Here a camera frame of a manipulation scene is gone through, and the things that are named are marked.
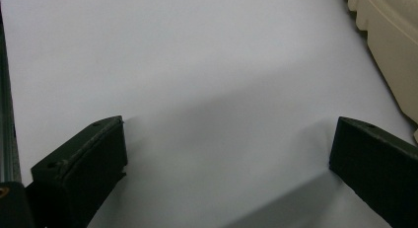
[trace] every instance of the beige plastic object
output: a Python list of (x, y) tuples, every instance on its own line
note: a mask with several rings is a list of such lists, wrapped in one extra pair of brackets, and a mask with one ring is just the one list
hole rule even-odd
[[(418, 0), (348, 0), (402, 111), (418, 123)], [(418, 142), (418, 130), (414, 133)]]

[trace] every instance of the white table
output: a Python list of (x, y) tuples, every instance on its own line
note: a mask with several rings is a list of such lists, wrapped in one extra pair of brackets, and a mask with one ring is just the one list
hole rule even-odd
[(327, 169), (340, 115), (412, 142), (344, 0), (2, 0), (23, 181), (123, 115), (89, 227), (388, 227)]

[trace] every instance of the white surface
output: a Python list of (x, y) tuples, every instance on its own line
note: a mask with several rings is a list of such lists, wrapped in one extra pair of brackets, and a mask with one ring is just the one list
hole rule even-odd
[(340, 115), (412, 141), (346, 10), (2, 0), (24, 183), (87, 124), (121, 114), (128, 176), (90, 227), (243, 227), (268, 212), (283, 219), (257, 226), (388, 227), (327, 171)]

